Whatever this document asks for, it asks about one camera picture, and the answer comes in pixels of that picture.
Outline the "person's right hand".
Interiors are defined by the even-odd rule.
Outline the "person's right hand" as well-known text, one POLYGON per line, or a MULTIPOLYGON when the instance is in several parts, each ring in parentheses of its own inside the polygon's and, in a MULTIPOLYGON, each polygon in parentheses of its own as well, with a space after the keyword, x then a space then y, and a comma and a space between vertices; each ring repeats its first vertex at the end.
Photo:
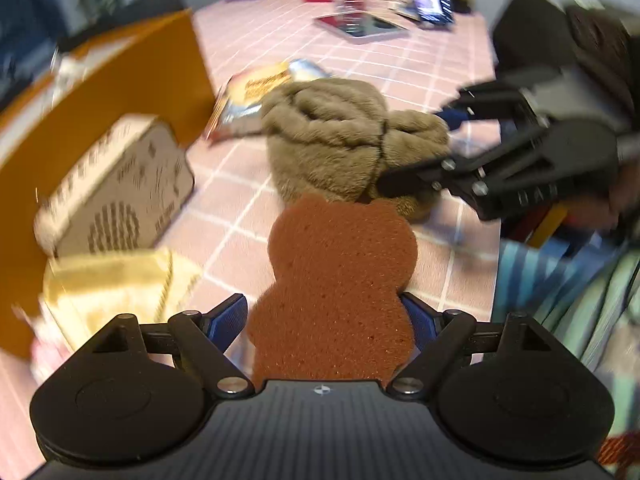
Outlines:
POLYGON ((582 194, 565 203, 563 226, 578 231, 609 231, 639 205, 639 162, 623 166, 604 194, 582 194))

